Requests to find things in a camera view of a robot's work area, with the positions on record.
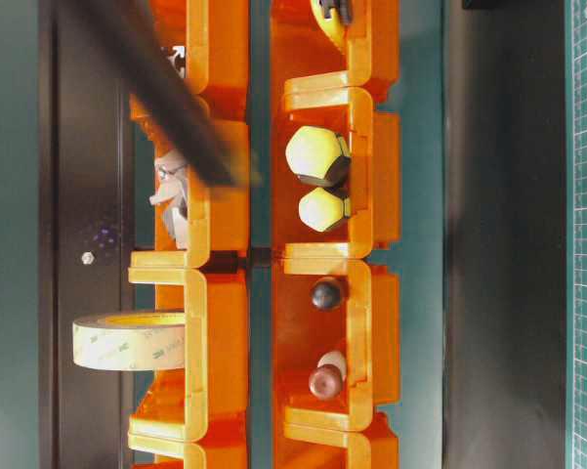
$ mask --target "roll of tape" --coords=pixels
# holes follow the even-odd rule
[[[74,363],[141,371],[185,366],[185,314],[94,316],[73,323]]]

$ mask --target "black strip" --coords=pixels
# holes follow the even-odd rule
[[[39,121],[40,467],[127,469],[133,376],[76,366],[71,323],[133,308],[133,125],[127,93],[53,0],[39,7]]]
[[[59,464],[56,188],[57,25],[53,0],[39,0],[39,467]]]
[[[563,0],[446,0],[443,467],[565,467]]]

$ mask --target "yellow and black ball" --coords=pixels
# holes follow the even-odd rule
[[[300,199],[300,219],[317,232],[340,227],[352,215],[352,205],[340,190],[316,188]]]
[[[342,135],[322,127],[301,127],[286,146],[286,161],[300,181],[331,188],[350,170],[350,150]]]

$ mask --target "orange storage bin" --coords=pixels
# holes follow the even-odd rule
[[[131,283],[154,284],[157,308],[184,310],[185,369],[161,371],[130,418],[129,437],[202,439],[209,422],[244,412],[248,399],[247,292],[243,271],[204,274],[180,257],[135,252]]]
[[[244,415],[213,422],[206,436],[197,443],[129,435],[128,446],[155,454],[155,464],[134,466],[139,469],[247,468]]]
[[[244,120],[249,83],[248,0],[150,0],[161,45],[185,46],[187,82],[218,118]]]
[[[282,259],[273,263],[274,421],[363,431],[374,407],[399,400],[398,278],[358,260]],[[311,301],[324,276],[347,286],[347,300],[321,311]],[[319,358],[343,344],[344,390],[320,401],[309,389]]]
[[[344,54],[318,23],[310,0],[272,2],[272,98],[359,86],[377,102],[398,79],[398,0],[351,0]]]
[[[205,111],[209,112],[210,106],[203,100],[200,102]],[[139,122],[147,136],[154,142],[156,157],[163,156],[172,149],[171,144],[153,123],[147,111],[134,99],[131,100],[131,117]],[[249,180],[250,150],[247,125],[244,122],[232,120],[214,120],[214,124],[234,150],[236,170],[242,178]],[[250,232],[249,188],[209,189],[190,169],[187,169],[187,176],[189,180],[188,249],[176,251],[174,239],[165,230],[160,215],[165,210],[166,204],[156,206],[155,249],[176,251],[170,253],[170,256],[183,257],[183,265],[191,268],[206,264],[211,251],[233,251],[245,257]],[[154,178],[158,188],[158,178],[155,176]],[[151,256],[152,259],[161,258],[158,253],[152,253]]]
[[[319,233],[302,223],[298,204],[313,189],[289,169],[286,145],[302,126],[344,136],[351,153],[345,187],[352,216],[340,228]],[[285,95],[272,133],[273,249],[287,258],[355,258],[387,247],[400,236],[399,120],[376,112],[362,88]]]
[[[398,438],[383,413],[362,433],[284,424],[276,430],[276,469],[398,469]]]

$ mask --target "yellow object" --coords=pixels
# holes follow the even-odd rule
[[[331,8],[330,18],[325,18],[319,0],[311,0],[311,8],[321,30],[328,36],[328,39],[332,41],[336,48],[341,51],[341,54],[345,54],[345,27],[337,9]]]
[[[346,283],[348,298],[318,314],[309,291],[324,276]],[[273,263],[272,279],[274,421],[364,431],[377,405],[399,400],[398,277],[358,260],[282,259]],[[323,402],[311,393],[309,375],[326,347],[341,342],[344,389]]]
[[[185,315],[141,313],[75,320],[74,362],[93,369],[143,371],[185,366]]]
[[[302,221],[317,232],[337,228],[352,215],[350,198],[340,192],[316,188],[304,195],[299,205]]]
[[[305,125],[286,146],[289,168],[303,183],[332,187],[350,168],[350,150],[342,135],[329,129]]]
[[[301,425],[283,424],[282,455],[276,468],[306,469],[398,469],[398,438],[386,415],[376,412],[363,433],[339,432]]]
[[[184,310],[185,369],[158,373],[130,417],[129,440],[196,442],[209,422],[247,407],[247,293],[243,271],[187,269],[182,252],[134,252],[131,283],[154,284],[158,308]]]

